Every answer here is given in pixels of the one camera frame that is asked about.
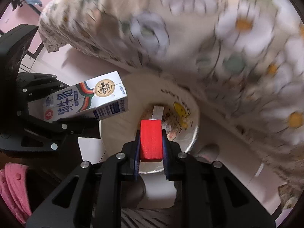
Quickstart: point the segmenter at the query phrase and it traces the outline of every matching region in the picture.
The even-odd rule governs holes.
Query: blue label
[[[100,117],[107,116],[107,114],[105,114],[105,113],[103,112],[102,108],[98,110],[98,113],[99,113]]]
[[[79,105],[79,102],[78,102],[78,91],[74,91],[74,104],[75,104],[75,106]]]
[[[121,100],[119,101],[119,103],[120,103],[121,110],[124,112],[124,111],[125,111],[125,103],[124,103],[124,100],[121,99]]]
[[[66,90],[62,93],[57,94],[57,100],[60,101],[57,102],[58,110],[57,115],[63,115],[65,113],[68,113],[73,110],[74,104],[73,104],[73,98],[69,99],[69,97],[73,97],[73,90]]]
[[[110,109],[111,109],[112,114],[115,114],[115,113],[120,112],[118,102],[115,102],[115,103],[113,103],[113,104],[110,104]]]
[[[105,107],[105,109],[107,110],[107,114],[110,116],[110,115],[111,115],[111,113],[110,113],[110,109],[109,109],[109,107],[108,107],[108,106],[106,106],[106,107]]]
[[[95,115],[96,119],[98,119],[98,118],[99,118],[99,116],[98,116],[97,111],[93,111],[93,113],[94,113],[94,115]]]
[[[50,104],[51,104],[51,98],[50,98],[50,97],[47,97],[47,100],[45,101],[46,107],[49,107]]]

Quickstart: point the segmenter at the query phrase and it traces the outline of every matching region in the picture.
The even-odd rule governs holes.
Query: milk carton
[[[52,93],[43,108],[47,122],[78,116],[102,120],[128,110],[127,92],[115,71]]]

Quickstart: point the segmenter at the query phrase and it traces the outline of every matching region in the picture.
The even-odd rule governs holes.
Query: silver screw head
[[[25,78],[23,76],[18,76],[17,82],[24,82],[25,81]]]
[[[118,159],[124,159],[125,156],[126,155],[124,153],[118,153],[118,154],[116,154],[116,158],[118,158]]]
[[[178,153],[177,157],[179,157],[180,159],[185,159],[188,156],[188,154],[184,153],[184,152],[180,152]]]
[[[6,134],[6,133],[0,133],[0,136],[1,136],[3,139],[8,139],[9,137],[11,137],[10,134]]]
[[[58,146],[56,143],[52,143],[51,144],[51,149],[53,149],[54,151],[58,149]]]
[[[219,162],[219,161],[214,161],[213,162],[213,166],[215,167],[215,168],[221,168],[222,166],[223,166],[223,164],[221,163],[221,162]]]
[[[89,165],[90,165],[89,161],[83,161],[83,162],[81,162],[80,167],[85,169],[85,168],[88,168]]]

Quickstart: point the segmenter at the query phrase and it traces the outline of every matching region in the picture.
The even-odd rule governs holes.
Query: pink blanket
[[[21,224],[25,224],[32,214],[26,191],[27,169],[26,165],[7,163],[0,170],[0,194]]]

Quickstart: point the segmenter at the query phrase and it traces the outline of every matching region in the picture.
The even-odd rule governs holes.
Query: red wooden block
[[[142,120],[140,124],[141,162],[161,162],[163,159],[161,120]]]

